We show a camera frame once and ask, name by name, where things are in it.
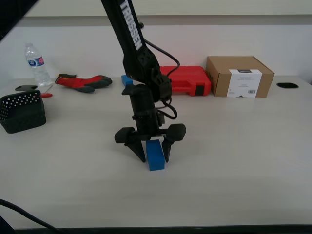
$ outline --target red toolbox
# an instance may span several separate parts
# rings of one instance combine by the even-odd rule
[[[175,66],[160,67],[162,74],[168,74]],[[206,96],[210,93],[211,82],[201,66],[180,66],[169,76],[172,92],[187,93],[191,96]]]

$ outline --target black basket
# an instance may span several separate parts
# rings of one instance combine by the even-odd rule
[[[39,90],[4,96],[0,99],[0,123],[7,133],[17,133],[46,123]]]

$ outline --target power cord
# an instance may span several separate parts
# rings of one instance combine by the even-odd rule
[[[21,207],[18,207],[17,205],[14,205],[13,203],[11,202],[8,202],[8,201],[5,201],[5,200],[2,200],[0,199],[0,205],[2,206],[5,206],[13,211],[16,211],[18,213],[20,213],[22,216],[30,219],[31,221],[37,223],[37,224],[40,224],[44,227],[46,227],[47,229],[50,229],[52,231],[54,231],[55,233],[58,233],[58,234],[67,234],[61,230],[58,230],[57,228],[53,227],[52,225],[34,217],[33,215],[29,214],[27,211],[23,210]]]
[[[148,41],[147,39],[144,39],[145,43],[148,44],[149,46],[153,47],[154,49],[162,52],[163,54],[165,54],[166,56],[168,56],[169,58],[171,58],[173,61],[176,62],[177,66],[172,69],[170,72],[168,72],[167,76],[169,77],[169,75],[174,72],[175,70],[177,70],[180,67],[180,62],[179,60],[177,60],[175,57],[173,57],[171,54],[169,54],[167,51],[164,51],[163,49],[159,48],[158,46],[154,45],[153,43],[151,43],[150,41]],[[176,109],[171,105],[172,102],[172,98],[170,98],[169,103],[166,103],[165,101],[163,101],[162,103],[164,104],[164,106],[161,107],[156,107],[157,111],[161,114],[163,114],[164,116],[170,118],[170,119],[176,119],[177,118],[177,111]],[[174,116],[169,115],[168,113],[164,112],[164,111],[160,111],[160,109],[166,108],[168,107],[169,109],[171,109],[174,113]]]

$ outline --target blue foam block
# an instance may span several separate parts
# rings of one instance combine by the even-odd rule
[[[129,77],[127,77],[127,75],[121,76],[121,81],[122,81],[124,86],[126,86],[127,84],[133,84],[133,80],[131,80]]]
[[[150,171],[165,169],[165,157],[159,140],[146,141],[146,154]]]

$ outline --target red glove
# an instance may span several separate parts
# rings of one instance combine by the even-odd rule
[[[95,89],[109,86],[112,80],[106,76],[95,76],[89,79],[77,78],[76,75],[59,74],[55,84],[64,85],[79,92],[93,93]]]

